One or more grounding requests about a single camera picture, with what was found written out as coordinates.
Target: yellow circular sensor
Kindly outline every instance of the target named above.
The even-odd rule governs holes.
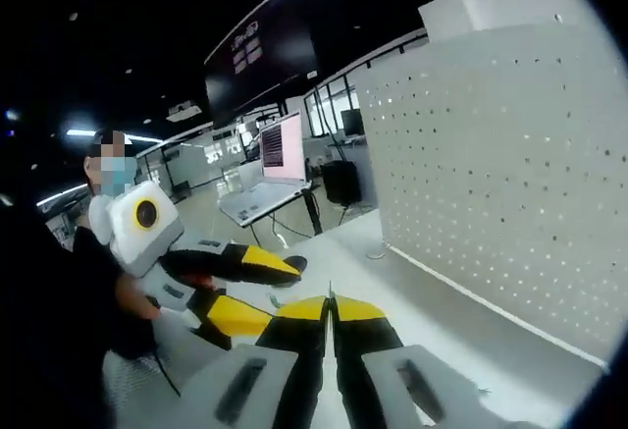
[[[159,212],[155,202],[149,198],[142,198],[135,204],[133,219],[142,230],[150,230],[157,224]]]

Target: white pegboard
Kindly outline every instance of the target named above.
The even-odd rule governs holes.
[[[430,43],[361,74],[383,230],[471,293],[608,360],[628,317],[628,91],[594,30]]]

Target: black ceiling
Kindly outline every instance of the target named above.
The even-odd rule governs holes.
[[[260,1],[2,0],[2,111],[20,116],[3,117],[3,130],[26,146],[23,163],[37,164],[27,169],[37,194],[79,182],[84,139],[67,139],[68,128],[166,138],[210,121],[203,60]],[[299,0],[319,79],[420,27],[417,8],[429,1]],[[188,99],[202,115],[165,120]]]

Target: laptop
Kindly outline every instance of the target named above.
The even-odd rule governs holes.
[[[223,213],[245,228],[299,197],[310,188],[305,174],[301,114],[296,111],[260,131],[260,181],[251,188],[224,196]]]

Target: white desk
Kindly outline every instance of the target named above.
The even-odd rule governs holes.
[[[285,256],[300,254],[309,261],[299,284],[289,289],[230,284],[229,293],[275,312],[268,293],[285,303],[327,295],[331,282],[336,294],[384,310],[404,344],[423,346],[479,389],[490,390],[479,398],[506,419],[557,427],[601,374],[596,365],[531,334],[391,251],[382,259],[368,259],[366,253],[382,250],[381,240],[379,211],[374,211],[286,250]],[[311,426],[316,429],[349,427],[330,337]]]

